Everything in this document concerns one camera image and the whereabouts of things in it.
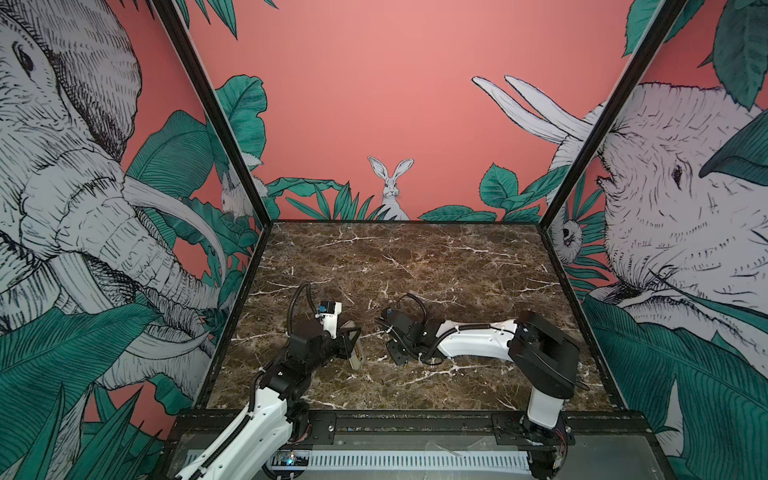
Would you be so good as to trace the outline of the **green circuit board with leds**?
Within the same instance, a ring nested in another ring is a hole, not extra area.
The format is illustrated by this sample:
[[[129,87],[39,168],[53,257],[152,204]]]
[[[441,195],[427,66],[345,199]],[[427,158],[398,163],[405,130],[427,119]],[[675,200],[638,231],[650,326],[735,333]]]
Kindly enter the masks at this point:
[[[301,470],[309,466],[310,459],[309,450],[280,450],[273,456],[270,466],[274,470]]]

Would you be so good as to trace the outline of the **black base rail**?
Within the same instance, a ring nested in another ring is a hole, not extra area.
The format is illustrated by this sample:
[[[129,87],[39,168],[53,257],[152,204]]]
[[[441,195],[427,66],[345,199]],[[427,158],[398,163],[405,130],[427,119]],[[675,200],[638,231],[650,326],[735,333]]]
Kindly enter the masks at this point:
[[[570,445],[587,435],[647,435],[646,418],[635,411],[566,411],[552,431],[512,410],[311,410],[301,446],[332,445],[352,435],[491,436],[500,445],[524,445],[528,439],[552,443],[565,437]]]

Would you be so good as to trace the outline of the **black corner frame post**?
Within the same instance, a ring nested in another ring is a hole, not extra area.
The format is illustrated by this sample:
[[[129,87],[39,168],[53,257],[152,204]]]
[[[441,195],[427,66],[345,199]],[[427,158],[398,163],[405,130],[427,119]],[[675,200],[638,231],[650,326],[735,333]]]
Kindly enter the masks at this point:
[[[231,162],[251,204],[256,218],[263,226],[271,227],[272,220],[266,210],[254,183],[253,176],[247,168],[242,151],[234,136],[221,104],[205,72],[203,64],[191,41],[183,18],[174,1],[154,0],[152,5],[177,53],[195,92],[202,103],[207,118],[211,121],[218,139]]]
[[[633,89],[647,71],[686,4],[686,0],[666,0],[662,1],[654,12],[632,58],[605,103],[595,126],[584,141],[553,201],[541,218],[538,224],[540,230],[548,229],[553,223],[556,214],[595,157],[598,147],[609,133]]]

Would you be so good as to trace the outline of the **black right corner frame post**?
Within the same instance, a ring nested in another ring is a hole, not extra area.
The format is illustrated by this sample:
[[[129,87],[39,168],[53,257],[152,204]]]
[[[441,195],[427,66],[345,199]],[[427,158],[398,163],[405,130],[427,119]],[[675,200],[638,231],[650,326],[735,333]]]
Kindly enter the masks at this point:
[[[553,201],[541,218],[538,224],[540,230],[548,229],[553,223],[556,214],[595,157],[598,147],[609,133],[633,89],[647,71],[686,4],[686,0],[666,0],[662,1],[654,12],[632,58],[605,103],[595,126],[584,141]]]

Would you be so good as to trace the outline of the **grey remote control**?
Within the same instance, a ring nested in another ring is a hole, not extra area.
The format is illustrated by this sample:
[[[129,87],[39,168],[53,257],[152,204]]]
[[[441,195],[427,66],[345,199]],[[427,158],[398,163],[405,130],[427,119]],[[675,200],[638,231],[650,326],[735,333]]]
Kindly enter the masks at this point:
[[[362,354],[360,344],[358,341],[356,341],[352,346],[349,354],[349,364],[353,370],[357,371],[361,369],[363,360],[364,356]]]

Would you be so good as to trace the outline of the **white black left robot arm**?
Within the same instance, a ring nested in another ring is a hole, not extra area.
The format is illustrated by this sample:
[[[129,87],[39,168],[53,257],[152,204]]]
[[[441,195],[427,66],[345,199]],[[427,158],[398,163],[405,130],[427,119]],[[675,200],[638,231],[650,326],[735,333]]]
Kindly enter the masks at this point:
[[[333,359],[351,359],[360,334],[353,322],[334,332],[317,320],[295,327],[287,345],[254,379],[246,406],[175,477],[252,479],[281,447],[306,438],[311,427],[302,397],[313,372]]]

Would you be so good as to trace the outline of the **black left corner frame post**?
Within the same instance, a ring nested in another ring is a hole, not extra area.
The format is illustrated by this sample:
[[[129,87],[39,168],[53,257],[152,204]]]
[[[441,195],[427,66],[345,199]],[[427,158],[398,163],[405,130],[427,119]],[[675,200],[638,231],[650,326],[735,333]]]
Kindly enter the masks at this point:
[[[247,168],[242,151],[234,136],[221,104],[205,72],[203,64],[191,41],[183,18],[174,1],[154,0],[152,5],[177,53],[195,92],[202,103],[207,118],[211,121],[218,139],[231,162],[251,204],[256,218],[263,226],[271,227],[272,220],[266,210],[254,183],[253,176]]]

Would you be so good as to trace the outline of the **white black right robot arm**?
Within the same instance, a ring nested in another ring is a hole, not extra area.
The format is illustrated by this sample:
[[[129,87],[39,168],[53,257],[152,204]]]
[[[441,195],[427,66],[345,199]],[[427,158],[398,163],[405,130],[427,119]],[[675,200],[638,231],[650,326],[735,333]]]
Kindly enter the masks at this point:
[[[437,366],[463,356],[514,364],[531,385],[525,419],[540,429],[558,428],[565,402],[581,387],[575,339],[530,310],[503,322],[457,323],[417,321],[387,309],[376,323],[389,335],[388,354],[397,365]]]

